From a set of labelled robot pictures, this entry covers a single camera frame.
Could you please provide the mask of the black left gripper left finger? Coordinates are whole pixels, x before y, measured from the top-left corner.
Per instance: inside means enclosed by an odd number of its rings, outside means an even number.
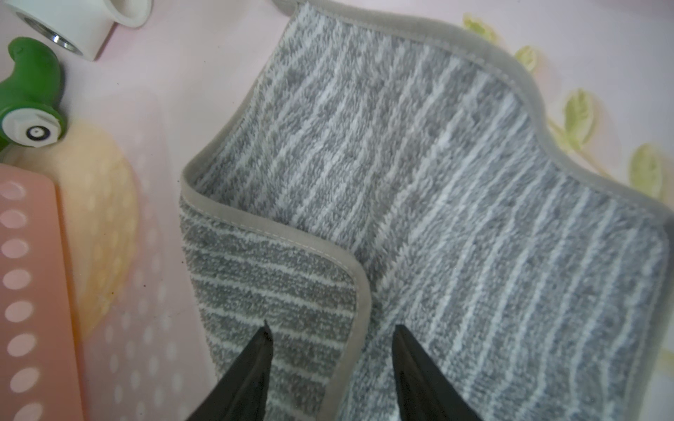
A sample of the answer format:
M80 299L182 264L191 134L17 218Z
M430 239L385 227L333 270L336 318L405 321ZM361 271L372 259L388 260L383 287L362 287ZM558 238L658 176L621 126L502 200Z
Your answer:
M263 420L274 354L272 331L264 321L189 421Z

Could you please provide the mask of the grey striped square dishcloth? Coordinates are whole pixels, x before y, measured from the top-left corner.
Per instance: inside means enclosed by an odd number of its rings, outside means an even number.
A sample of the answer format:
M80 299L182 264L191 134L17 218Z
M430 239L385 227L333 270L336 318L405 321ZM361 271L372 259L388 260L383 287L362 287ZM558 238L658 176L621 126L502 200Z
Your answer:
M673 214L556 145L533 77L456 26L281 1L243 104L184 169L214 374L274 340L269 420L397 420L405 326L481 420L636 420Z

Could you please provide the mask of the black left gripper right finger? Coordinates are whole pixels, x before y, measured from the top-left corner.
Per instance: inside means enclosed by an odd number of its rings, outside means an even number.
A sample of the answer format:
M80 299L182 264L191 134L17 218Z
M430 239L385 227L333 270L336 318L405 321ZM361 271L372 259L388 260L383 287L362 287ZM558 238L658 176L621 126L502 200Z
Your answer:
M406 326L395 326L391 352L401 419L480 420Z

